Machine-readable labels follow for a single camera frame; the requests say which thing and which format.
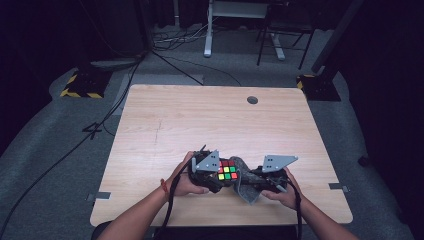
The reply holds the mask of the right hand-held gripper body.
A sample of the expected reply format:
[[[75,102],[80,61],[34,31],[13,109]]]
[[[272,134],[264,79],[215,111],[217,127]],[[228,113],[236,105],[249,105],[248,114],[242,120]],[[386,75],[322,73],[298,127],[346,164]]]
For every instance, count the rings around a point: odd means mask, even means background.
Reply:
[[[275,193],[286,193],[288,175],[284,168],[297,160],[297,156],[266,155],[263,164],[252,170],[252,173],[263,178],[266,184],[254,187],[260,191],[269,190]]]

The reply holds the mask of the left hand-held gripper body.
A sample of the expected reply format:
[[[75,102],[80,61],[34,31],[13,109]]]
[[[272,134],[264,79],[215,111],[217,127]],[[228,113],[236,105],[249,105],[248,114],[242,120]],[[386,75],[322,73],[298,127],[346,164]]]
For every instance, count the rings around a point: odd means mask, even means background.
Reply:
[[[188,174],[194,185],[208,188],[211,192],[217,193],[221,190],[221,182],[217,179],[219,170],[219,151],[206,150],[203,146],[199,151],[193,153]]]

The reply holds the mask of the grey fluffy cloth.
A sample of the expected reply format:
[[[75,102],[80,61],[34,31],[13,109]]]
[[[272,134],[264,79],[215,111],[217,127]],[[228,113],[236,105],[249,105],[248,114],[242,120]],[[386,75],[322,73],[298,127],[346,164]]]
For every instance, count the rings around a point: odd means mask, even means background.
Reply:
[[[237,156],[232,156],[231,160],[235,162],[237,168],[238,179],[233,186],[234,192],[249,205],[253,205],[261,194],[261,191],[251,185],[241,185],[240,178],[242,176],[256,176],[251,173],[247,164]]]

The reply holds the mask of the colourful puzzle cube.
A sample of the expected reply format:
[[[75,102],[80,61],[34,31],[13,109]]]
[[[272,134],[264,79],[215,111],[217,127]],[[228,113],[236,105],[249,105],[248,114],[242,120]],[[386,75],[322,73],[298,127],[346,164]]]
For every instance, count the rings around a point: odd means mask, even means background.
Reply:
[[[221,160],[217,173],[219,181],[235,181],[238,179],[237,168],[233,160]]]

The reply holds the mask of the person's right hand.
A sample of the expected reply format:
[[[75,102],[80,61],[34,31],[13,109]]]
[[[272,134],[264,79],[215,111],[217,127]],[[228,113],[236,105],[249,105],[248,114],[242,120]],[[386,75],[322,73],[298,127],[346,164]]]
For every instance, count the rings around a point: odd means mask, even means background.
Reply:
[[[261,194],[270,200],[279,201],[282,205],[292,210],[296,210],[303,202],[303,195],[295,177],[292,175],[289,168],[285,167],[284,170],[288,175],[288,179],[290,180],[290,183],[287,186],[287,192],[275,193],[269,190],[263,190]]]

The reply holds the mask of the person's left hand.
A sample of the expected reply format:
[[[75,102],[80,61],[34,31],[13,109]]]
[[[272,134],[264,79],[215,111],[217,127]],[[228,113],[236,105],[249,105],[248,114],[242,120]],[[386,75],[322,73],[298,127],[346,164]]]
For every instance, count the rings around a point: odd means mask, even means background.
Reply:
[[[171,188],[173,180],[179,176],[179,181],[174,192],[175,196],[185,196],[188,194],[206,194],[209,192],[208,188],[194,185],[186,173],[185,165],[191,160],[192,156],[193,152],[189,151],[184,159],[176,166],[172,174],[166,179],[167,187]]]

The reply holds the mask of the person's dark clothing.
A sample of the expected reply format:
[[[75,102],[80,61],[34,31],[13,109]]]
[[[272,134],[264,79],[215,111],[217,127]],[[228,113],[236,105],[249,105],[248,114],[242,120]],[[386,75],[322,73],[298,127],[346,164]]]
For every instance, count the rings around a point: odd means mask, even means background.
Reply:
[[[295,226],[149,227],[140,240],[298,240]]]

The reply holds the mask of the grey tape strip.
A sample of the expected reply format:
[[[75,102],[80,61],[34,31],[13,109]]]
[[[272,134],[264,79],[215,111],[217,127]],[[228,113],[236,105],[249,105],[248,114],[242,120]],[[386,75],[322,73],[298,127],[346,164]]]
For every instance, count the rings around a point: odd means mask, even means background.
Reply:
[[[342,190],[344,193],[350,192],[350,189],[341,183],[329,183],[330,190]]]
[[[110,196],[110,192],[89,193],[86,197],[86,200],[89,202],[95,202],[97,199],[108,200]]]

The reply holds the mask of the black yellow striped stand base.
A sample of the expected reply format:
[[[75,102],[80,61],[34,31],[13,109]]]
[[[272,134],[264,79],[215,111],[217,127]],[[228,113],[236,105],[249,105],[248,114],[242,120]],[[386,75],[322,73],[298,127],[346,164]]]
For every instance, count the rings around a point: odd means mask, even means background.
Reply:
[[[302,74],[296,77],[296,86],[308,101],[333,101],[341,100],[332,81],[327,81],[318,75]]]
[[[81,72],[77,70],[67,81],[60,96],[101,99],[105,96],[111,76],[111,72],[102,70],[92,72]]]

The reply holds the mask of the black chair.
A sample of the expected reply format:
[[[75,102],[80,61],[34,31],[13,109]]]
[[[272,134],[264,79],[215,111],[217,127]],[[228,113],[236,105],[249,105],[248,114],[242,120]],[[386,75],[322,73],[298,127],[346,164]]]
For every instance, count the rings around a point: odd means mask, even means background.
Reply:
[[[290,49],[303,52],[298,66],[298,69],[301,69],[315,33],[314,18],[315,15],[308,0],[271,0],[267,5],[264,21],[256,38],[260,41],[256,65],[260,65],[267,36],[270,36],[273,42],[278,42],[280,35],[290,35],[297,37]],[[280,42],[273,43],[271,48],[284,50]]]

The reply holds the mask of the dark slanted metal pole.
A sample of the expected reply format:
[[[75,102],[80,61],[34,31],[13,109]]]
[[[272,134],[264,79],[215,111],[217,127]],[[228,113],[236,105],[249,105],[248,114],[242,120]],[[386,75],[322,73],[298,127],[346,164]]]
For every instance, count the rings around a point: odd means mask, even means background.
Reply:
[[[321,11],[317,27],[332,30],[332,35],[316,58],[311,70],[318,73],[330,59],[343,33],[356,15],[364,0],[328,0]]]

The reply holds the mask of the white desk frame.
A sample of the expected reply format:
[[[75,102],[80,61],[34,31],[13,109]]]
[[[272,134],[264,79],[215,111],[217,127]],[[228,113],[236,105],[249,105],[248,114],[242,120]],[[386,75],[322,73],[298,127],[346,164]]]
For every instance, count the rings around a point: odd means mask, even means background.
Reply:
[[[264,19],[267,3],[248,2],[247,0],[208,0],[207,33],[203,55],[212,56],[213,21],[215,17],[234,17]]]

